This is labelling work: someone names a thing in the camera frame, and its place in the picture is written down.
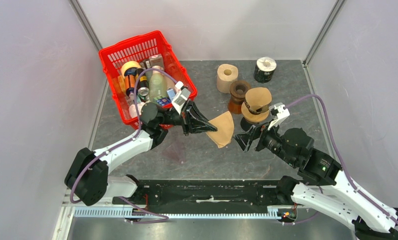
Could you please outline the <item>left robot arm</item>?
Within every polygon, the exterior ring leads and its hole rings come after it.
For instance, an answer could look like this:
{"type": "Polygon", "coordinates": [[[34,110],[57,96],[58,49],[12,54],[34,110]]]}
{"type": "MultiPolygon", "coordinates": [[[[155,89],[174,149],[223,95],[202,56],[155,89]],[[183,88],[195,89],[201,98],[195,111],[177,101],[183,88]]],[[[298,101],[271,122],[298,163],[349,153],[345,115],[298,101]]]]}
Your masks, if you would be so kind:
{"type": "Polygon", "coordinates": [[[168,134],[164,125],[181,126],[185,135],[217,131],[191,100],[180,110],[147,103],[139,119],[140,127],[128,137],[97,150],[85,147],[78,151],[64,179],[71,190],[71,203],[92,206],[102,198],[125,197],[131,204],[138,204],[144,197],[143,189],[138,187],[139,181],[133,176],[111,177],[109,173],[160,145],[168,134]]]}

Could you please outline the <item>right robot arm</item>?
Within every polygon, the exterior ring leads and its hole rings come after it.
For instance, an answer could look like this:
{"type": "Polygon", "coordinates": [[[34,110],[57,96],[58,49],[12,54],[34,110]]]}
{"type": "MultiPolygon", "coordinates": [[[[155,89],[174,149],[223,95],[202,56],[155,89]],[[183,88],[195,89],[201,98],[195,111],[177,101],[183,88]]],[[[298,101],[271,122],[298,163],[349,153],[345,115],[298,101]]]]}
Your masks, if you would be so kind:
{"type": "Polygon", "coordinates": [[[296,203],[311,207],[347,226],[360,240],[398,240],[398,207],[389,207],[349,180],[343,166],[314,148],[314,139],[301,128],[278,133],[278,126],[252,126],[234,135],[243,151],[258,140],[255,150],[268,149],[302,180],[283,176],[276,186],[275,198],[283,205],[296,203]]]}

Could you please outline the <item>light wooden ring holder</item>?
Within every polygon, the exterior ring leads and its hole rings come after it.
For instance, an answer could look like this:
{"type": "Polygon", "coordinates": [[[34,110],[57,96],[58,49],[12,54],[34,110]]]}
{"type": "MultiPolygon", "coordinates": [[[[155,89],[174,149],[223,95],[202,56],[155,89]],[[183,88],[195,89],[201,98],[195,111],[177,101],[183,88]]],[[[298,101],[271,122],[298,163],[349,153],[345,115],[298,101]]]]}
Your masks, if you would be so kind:
{"type": "Polygon", "coordinates": [[[251,123],[260,123],[260,122],[264,121],[269,116],[269,111],[266,111],[264,113],[259,113],[259,114],[252,114],[249,111],[249,109],[246,107],[245,103],[242,103],[241,113],[242,113],[243,117],[251,123]]]}

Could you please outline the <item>red plastic basket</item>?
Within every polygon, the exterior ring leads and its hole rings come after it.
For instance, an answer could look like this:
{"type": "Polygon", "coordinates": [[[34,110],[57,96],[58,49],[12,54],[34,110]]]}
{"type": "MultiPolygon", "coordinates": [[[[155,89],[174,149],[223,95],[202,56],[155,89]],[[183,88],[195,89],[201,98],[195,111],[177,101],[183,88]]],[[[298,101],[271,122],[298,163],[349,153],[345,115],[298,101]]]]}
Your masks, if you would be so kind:
{"type": "Polygon", "coordinates": [[[138,129],[138,118],[131,118],[125,93],[118,82],[118,77],[122,75],[120,69],[124,63],[129,61],[141,62],[152,55],[161,54],[165,72],[175,78],[175,80],[184,83],[191,92],[190,100],[197,96],[197,88],[189,77],[187,70],[178,60],[172,46],[165,39],[162,32],[158,30],[125,39],[103,48],[98,54],[121,120],[134,130],[138,129]]]}

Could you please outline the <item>dark wooden ring holder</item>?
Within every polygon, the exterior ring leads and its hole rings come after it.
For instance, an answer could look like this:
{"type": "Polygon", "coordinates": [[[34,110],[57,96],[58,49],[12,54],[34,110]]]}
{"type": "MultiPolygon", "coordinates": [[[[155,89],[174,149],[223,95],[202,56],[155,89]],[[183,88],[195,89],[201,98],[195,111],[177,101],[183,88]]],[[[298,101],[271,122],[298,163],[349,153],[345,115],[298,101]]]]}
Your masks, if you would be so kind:
{"type": "Polygon", "coordinates": [[[251,89],[251,85],[247,81],[237,80],[231,83],[229,93],[231,97],[243,99],[249,89],[251,89]]]}

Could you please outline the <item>brown paper coffee filter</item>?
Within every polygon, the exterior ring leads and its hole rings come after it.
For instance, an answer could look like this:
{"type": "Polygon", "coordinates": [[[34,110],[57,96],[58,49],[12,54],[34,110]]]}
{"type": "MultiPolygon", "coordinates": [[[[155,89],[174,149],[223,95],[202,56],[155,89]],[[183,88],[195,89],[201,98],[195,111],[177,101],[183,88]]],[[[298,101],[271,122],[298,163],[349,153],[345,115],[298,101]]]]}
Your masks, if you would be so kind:
{"type": "Polygon", "coordinates": [[[266,87],[255,87],[245,94],[245,106],[253,115],[266,113],[272,101],[272,94],[266,87]]]}

